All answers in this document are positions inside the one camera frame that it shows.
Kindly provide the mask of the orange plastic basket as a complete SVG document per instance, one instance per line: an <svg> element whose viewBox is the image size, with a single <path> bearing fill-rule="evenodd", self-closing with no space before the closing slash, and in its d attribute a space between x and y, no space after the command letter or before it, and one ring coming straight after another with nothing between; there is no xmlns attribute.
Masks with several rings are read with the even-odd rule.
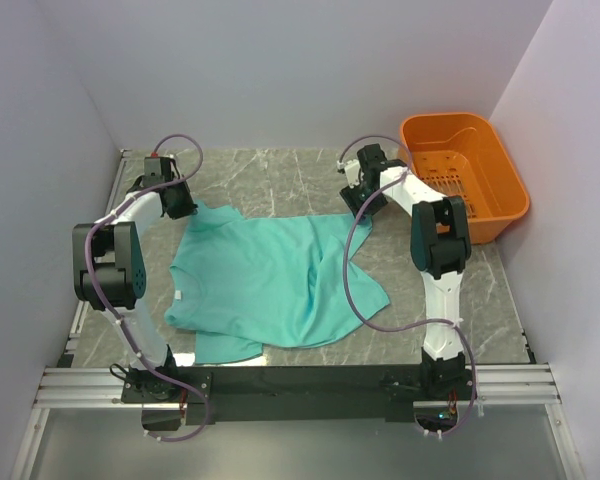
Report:
<svg viewBox="0 0 600 480"><path fill-rule="evenodd" d="M496 130L468 112L415 115L401 125L416 175L463 198L474 245L487 244L530 207L530 198Z"/></svg>

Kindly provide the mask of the teal t shirt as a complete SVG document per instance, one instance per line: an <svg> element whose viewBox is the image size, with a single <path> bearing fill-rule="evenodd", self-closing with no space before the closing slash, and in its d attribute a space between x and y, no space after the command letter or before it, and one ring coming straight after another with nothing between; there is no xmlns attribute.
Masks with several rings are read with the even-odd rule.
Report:
<svg viewBox="0 0 600 480"><path fill-rule="evenodd" d="M390 303L378 282L343 262L371 232L349 214L247 219L200 205L170 266L165 321L195 333L201 364L338 342Z"/></svg>

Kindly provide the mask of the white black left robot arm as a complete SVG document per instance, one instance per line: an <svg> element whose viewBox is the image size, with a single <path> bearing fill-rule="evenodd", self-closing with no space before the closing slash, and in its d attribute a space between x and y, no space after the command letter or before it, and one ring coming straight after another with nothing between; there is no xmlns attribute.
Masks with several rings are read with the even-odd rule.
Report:
<svg viewBox="0 0 600 480"><path fill-rule="evenodd" d="M74 291L103 313L126 347L129 365L113 364L110 373L124 382L123 397L135 403L177 402L189 394L144 301L148 280L140 238L160 218L195 212L177 157L153 152L118 206L72 231Z"/></svg>

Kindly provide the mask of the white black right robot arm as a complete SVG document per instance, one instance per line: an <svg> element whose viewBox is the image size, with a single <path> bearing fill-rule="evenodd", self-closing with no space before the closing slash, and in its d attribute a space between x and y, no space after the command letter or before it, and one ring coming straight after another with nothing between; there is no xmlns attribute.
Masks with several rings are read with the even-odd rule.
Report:
<svg viewBox="0 0 600 480"><path fill-rule="evenodd" d="M460 289L471 241L464 200L428 186L407 162L389 160L379 144L357 152L355 160L337 161L347 180L340 196L359 223L388 204L396 203L411 218L410 255L421 274L426 319L415 322L426 333L422 345L418 389L440 399L465 382L472 360L460 323Z"/></svg>

